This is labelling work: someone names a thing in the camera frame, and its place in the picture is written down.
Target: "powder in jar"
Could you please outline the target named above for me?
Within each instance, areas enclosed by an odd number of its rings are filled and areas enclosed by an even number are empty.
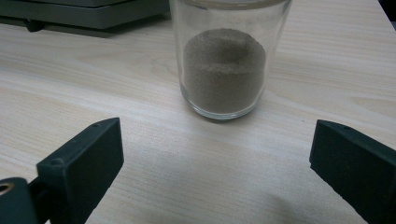
[[[243,111],[262,93],[265,51],[246,33],[216,29],[196,35],[184,48],[183,65],[182,91],[206,112]]]

